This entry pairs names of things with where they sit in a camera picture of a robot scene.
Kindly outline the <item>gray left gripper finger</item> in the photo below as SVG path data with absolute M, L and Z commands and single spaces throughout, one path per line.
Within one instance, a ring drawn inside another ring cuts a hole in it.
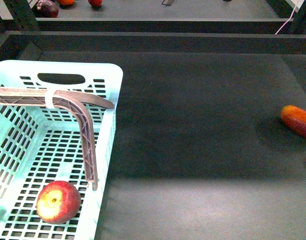
M 54 94 L 52 96 L 0 94 L 0 105 L 46 107 L 51 103 L 54 107 L 69 111 L 76 118 L 80 128 L 86 181 L 92 183 L 92 189 L 96 191 L 98 189 L 98 174 L 95 138 L 92 118 L 87 108 L 78 99 L 67 94 Z
M 68 100 L 70 103 L 90 104 L 105 109 L 115 107 L 109 100 L 79 91 L 0 87 L 0 105 L 39 106 L 54 109 L 55 106 L 63 105 L 56 99 Z

